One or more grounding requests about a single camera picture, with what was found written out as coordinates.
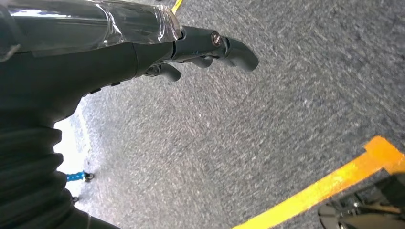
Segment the clear plastic wrap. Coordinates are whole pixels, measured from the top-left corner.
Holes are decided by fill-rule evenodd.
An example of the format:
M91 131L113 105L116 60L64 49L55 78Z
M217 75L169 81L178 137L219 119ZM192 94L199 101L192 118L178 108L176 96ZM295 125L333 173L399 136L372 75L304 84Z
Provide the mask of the clear plastic wrap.
M172 42L180 25L166 6L130 0L0 0L0 62L90 51L125 42Z

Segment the metal screw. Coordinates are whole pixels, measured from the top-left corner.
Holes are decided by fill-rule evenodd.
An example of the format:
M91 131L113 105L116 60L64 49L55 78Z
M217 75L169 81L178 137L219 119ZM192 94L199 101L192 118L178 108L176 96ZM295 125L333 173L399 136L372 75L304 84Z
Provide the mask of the metal screw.
M221 44L221 35L219 35L218 32L215 32L215 31L214 31L214 32L211 34L211 39L212 39L212 41L213 41L213 45L219 46L219 45Z

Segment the gray carpet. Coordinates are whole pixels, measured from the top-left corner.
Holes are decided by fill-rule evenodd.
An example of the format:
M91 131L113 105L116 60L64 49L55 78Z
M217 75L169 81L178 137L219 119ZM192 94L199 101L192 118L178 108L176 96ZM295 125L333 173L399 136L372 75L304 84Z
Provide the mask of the gray carpet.
M84 98L90 214L123 229L231 228L375 135L405 152L405 1L184 0L177 16L243 40L260 65L177 64L177 83L141 77ZM314 208L276 228L321 226Z

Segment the yellow tape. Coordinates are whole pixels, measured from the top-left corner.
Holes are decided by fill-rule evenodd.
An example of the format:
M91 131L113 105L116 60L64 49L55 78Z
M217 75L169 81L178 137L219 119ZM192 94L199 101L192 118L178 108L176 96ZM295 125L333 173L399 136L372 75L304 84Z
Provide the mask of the yellow tape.
M366 153L347 163L303 191L234 229L272 228L344 189L368 178L381 168L389 173L405 171L405 156L384 138L377 136Z
M176 14L177 9L180 7L181 3L183 2L183 0L177 0L176 3L174 4L173 8L171 9L171 11Z

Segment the white floor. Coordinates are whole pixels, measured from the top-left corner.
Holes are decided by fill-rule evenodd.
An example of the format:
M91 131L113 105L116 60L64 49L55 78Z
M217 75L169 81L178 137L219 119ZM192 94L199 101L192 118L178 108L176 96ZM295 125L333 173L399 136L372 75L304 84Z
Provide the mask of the white floor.
M58 170L66 174L83 171L85 157L88 153L88 150L80 150L77 145L75 132L78 130L77 127L73 127L72 119L78 116L82 117L80 108L76 111L75 116L55 124L55 128L62 131L62 141L55 145L53 149L56 153L63 154L64 162L58 167ZM72 193L72 196L79 196L84 185L84 180L71 181L66 184L66 188Z

